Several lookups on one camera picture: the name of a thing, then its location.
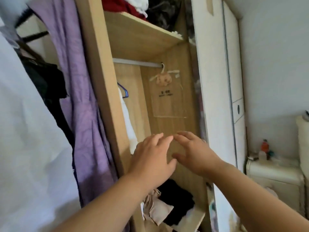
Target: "purple dress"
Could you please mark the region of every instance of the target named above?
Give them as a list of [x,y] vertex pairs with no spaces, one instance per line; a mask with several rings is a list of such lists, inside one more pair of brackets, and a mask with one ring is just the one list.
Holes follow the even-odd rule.
[[117,181],[110,146],[93,92],[74,0],[33,0],[46,25],[66,80],[61,108],[75,136],[74,162],[84,205]]

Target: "orange bottle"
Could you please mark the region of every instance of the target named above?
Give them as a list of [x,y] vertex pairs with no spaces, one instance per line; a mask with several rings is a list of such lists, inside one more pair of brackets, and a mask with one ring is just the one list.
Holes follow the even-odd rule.
[[261,151],[264,151],[266,154],[269,152],[269,144],[266,139],[263,139],[263,143],[261,145]]

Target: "wooden shelf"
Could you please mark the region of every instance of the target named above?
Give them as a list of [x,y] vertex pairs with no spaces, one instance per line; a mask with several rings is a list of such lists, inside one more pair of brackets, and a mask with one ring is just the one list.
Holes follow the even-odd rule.
[[104,11],[113,58],[147,61],[183,38],[126,12]]
[[189,215],[183,217],[179,224],[172,225],[171,227],[177,232],[195,232],[202,220],[204,219],[205,212],[199,208],[194,207]]

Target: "closet rod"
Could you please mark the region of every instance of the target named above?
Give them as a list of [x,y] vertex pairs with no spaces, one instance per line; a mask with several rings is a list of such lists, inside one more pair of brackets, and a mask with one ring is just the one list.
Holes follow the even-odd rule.
[[113,62],[114,63],[131,64],[131,65],[139,65],[139,66],[145,66],[145,67],[162,68],[161,63],[141,62],[141,61],[135,61],[135,60],[122,59],[122,58],[113,58]]

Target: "red cloth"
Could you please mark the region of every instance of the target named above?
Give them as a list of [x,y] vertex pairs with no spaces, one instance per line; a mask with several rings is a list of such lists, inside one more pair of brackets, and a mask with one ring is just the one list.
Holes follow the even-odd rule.
[[145,15],[138,13],[134,6],[125,0],[102,0],[103,9],[110,12],[127,12],[140,19],[146,20]]

